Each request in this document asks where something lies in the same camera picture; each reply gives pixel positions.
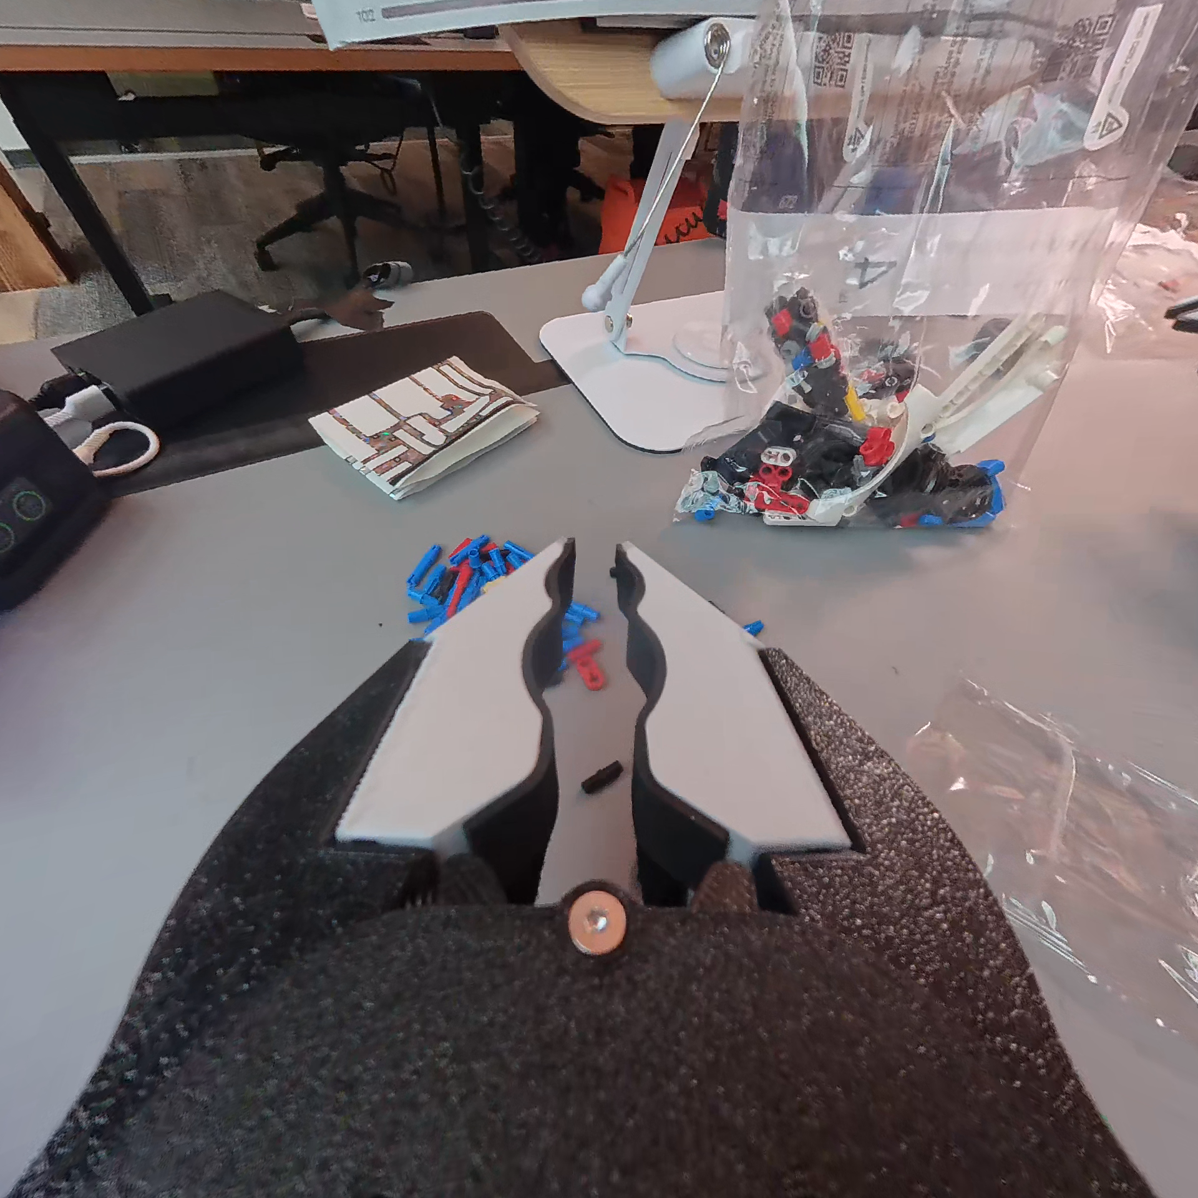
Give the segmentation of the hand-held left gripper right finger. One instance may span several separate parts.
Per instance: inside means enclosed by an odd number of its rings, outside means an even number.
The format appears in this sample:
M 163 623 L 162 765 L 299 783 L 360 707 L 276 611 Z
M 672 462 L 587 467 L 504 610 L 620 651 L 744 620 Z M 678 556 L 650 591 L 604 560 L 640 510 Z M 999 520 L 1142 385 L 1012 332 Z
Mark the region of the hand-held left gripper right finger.
M 637 870 L 648 905 L 685 905 L 737 864 L 759 902 L 788 905 L 778 862 L 852 851 L 852 818 L 754 633 L 625 542 L 613 567 L 634 734 Z

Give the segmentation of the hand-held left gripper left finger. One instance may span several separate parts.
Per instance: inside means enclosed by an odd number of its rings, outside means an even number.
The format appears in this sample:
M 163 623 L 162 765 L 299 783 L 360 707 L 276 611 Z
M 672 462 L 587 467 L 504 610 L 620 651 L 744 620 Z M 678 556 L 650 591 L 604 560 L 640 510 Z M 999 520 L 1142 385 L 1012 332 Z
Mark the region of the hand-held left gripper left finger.
M 545 688 L 563 661 L 577 550 L 561 537 L 400 654 L 390 721 L 336 823 L 340 848 L 483 860 L 537 900 L 560 813 Z

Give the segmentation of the pile of blue toy pins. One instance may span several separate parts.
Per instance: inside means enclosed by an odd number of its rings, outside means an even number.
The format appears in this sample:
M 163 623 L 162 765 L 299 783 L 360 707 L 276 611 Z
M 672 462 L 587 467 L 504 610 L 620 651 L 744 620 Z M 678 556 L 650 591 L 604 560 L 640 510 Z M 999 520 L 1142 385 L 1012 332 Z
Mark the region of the pile of blue toy pins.
M 407 580 L 414 639 L 430 640 L 450 619 L 517 574 L 534 556 L 518 542 L 497 540 L 487 533 L 468 537 L 451 550 L 437 543 L 430 546 Z M 608 686 L 603 660 L 605 641 L 597 634 L 601 619 L 603 613 L 590 603 L 578 599 L 564 601 L 560 617 L 561 663 L 553 683 L 578 676 L 591 693 Z

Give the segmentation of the small clear plastic bag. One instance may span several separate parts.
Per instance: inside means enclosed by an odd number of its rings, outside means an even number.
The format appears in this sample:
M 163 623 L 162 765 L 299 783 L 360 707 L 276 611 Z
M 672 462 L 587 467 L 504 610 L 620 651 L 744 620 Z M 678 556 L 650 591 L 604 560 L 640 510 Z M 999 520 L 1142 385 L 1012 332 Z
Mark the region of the small clear plastic bag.
M 1045 971 L 1196 1042 L 1194 795 L 966 678 L 908 760 Z

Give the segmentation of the grey desk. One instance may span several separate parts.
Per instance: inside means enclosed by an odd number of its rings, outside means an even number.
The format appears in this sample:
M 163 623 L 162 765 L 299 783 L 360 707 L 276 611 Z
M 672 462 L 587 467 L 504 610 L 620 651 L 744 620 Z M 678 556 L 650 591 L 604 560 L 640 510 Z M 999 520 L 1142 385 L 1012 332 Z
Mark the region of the grey desk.
M 798 663 L 903 761 L 968 678 L 1196 795 L 1196 336 L 1086 333 L 982 532 L 677 522 L 690 457 L 618 442 L 571 385 L 413 500 L 327 449 L 120 499 L 4 616 L 4 1193 L 89 1079 L 163 919 L 256 784 L 410 636 L 433 543 L 577 543 L 608 686 L 550 693 L 563 780 L 543 900 L 635 867 L 642 696 L 610 569 L 631 540 Z

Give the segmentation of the black desk mat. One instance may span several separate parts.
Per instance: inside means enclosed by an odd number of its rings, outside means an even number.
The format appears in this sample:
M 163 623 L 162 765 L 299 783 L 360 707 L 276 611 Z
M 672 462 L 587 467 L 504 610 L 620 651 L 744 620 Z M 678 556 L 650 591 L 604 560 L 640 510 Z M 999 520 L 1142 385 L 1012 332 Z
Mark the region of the black desk mat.
M 309 419 L 379 385 L 458 356 L 520 396 L 567 382 L 551 359 L 537 362 L 491 313 L 474 311 L 379 332 L 302 343 L 303 366 L 172 429 L 160 455 L 140 472 L 110 482 L 115 497 L 217 475 L 322 445 Z

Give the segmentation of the scattered loose toy pins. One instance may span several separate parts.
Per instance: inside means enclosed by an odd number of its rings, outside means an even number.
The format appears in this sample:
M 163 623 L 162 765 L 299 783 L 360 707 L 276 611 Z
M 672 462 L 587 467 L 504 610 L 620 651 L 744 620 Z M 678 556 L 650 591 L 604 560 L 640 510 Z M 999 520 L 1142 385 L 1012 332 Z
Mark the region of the scattered loose toy pins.
M 757 637 L 764 631 L 765 623 L 762 620 L 755 620 L 744 624 L 744 629 L 751 636 Z M 595 770 L 593 774 L 585 777 L 581 781 L 580 788 L 584 794 L 594 795 L 601 790 L 613 785 L 621 777 L 623 771 L 624 763 L 620 760 L 613 760 L 611 763 L 605 764 L 604 767 L 600 767 L 600 770 Z

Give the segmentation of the heap of toy brick parts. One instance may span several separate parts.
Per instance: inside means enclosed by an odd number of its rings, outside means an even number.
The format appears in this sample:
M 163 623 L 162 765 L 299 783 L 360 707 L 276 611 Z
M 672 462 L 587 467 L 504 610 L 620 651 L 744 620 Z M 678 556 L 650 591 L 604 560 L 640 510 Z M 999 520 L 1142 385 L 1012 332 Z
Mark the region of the heap of toy brick parts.
M 774 400 L 691 470 L 674 519 L 975 530 L 1006 512 L 1008 463 L 969 452 L 1056 392 L 1067 320 L 1033 312 L 983 322 L 949 350 L 949 382 L 935 390 L 909 330 L 868 339 L 848 362 L 809 288 L 778 291 L 762 315 L 785 368 Z

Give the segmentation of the black device with green lights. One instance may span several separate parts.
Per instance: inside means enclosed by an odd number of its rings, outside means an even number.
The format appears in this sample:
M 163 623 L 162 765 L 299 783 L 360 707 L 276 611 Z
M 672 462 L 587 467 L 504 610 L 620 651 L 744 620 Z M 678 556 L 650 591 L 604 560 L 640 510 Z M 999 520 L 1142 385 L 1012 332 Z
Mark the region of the black device with green lights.
M 2 610 L 19 607 L 110 504 L 93 470 L 24 398 L 2 392 Z

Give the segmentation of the black rectangular box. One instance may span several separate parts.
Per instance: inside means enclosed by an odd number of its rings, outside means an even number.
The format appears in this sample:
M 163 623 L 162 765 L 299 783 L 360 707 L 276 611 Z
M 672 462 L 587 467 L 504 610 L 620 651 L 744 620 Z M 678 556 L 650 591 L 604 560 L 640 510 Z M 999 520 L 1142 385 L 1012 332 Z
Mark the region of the black rectangular box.
M 304 370 L 287 320 L 223 291 L 195 295 L 53 349 L 115 409 L 155 430 Z

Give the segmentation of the black office chair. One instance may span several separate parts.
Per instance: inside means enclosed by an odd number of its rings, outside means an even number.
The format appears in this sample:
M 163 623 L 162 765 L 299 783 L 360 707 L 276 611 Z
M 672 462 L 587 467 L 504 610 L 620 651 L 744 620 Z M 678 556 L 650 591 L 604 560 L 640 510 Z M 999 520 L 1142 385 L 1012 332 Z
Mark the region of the black office chair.
M 379 222 L 390 229 L 433 229 L 433 225 L 409 216 L 397 199 L 396 184 L 389 196 L 376 195 L 354 186 L 346 172 L 356 162 L 369 165 L 381 176 L 394 178 L 399 154 L 374 152 L 367 144 L 353 144 L 350 149 L 337 144 L 287 144 L 279 148 L 259 145 L 259 164 L 265 172 L 276 171 L 283 164 L 307 162 L 322 171 L 322 189 L 303 201 L 292 216 L 263 232 L 255 243 L 255 259 L 263 272 L 280 269 L 272 248 L 294 235 L 312 233 L 319 225 L 333 221 L 342 233 L 350 285 L 360 281 L 363 266 L 359 255 L 359 224 L 363 219 Z

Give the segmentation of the large clear plastic bag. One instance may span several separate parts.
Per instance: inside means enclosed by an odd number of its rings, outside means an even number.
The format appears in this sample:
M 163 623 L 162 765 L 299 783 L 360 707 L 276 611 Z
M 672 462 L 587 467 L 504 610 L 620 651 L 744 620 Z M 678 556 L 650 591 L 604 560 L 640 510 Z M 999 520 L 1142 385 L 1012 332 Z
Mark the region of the large clear plastic bag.
M 1069 369 L 1160 172 L 1194 34 L 1196 2 L 765 2 L 728 188 L 727 335 L 765 349 L 779 386 L 762 312 L 806 286 L 848 362 L 909 330 L 935 390 L 996 318 L 1067 320 Z M 1057 390 L 969 459 L 1010 453 Z

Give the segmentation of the crumpled clear plastic wrap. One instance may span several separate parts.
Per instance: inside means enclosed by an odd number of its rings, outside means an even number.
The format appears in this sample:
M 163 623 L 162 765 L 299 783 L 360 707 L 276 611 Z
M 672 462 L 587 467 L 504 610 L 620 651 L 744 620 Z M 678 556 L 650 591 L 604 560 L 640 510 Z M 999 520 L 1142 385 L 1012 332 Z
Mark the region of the crumpled clear plastic wrap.
M 1176 320 L 1180 309 L 1196 312 L 1196 218 L 1187 209 L 1167 211 L 1163 219 L 1142 219 L 1129 236 L 1112 276 L 1099 298 L 1109 328 L 1129 333 L 1135 326 L 1153 328 Z

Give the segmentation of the open instruction booklet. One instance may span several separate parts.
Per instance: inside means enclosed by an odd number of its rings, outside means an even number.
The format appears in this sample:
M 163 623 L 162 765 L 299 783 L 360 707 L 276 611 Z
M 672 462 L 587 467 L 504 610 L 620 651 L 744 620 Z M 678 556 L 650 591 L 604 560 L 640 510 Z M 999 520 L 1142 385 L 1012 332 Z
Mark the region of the open instruction booklet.
M 333 48 L 406 35 L 555 20 L 752 18 L 761 1 L 313 1 Z

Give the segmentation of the wooden table with black frame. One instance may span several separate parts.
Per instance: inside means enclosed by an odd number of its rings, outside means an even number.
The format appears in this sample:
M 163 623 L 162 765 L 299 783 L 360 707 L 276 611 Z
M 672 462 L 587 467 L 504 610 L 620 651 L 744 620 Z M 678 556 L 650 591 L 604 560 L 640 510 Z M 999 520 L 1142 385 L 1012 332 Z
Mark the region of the wooden table with black frame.
M 333 50 L 316 20 L 292 2 L 4 2 L 4 104 L 71 216 L 128 306 L 143 315 L 153 295 L 126 256 L 65 145 L 81 139 L 153 138 L 138 101 L 92 99 L 110 74 L 397 72 L 466 77 L 450 84 L 440 112 L 474 149 L 487 99 L 506 75 L 520 75 L 501 37 L 384 40 Z

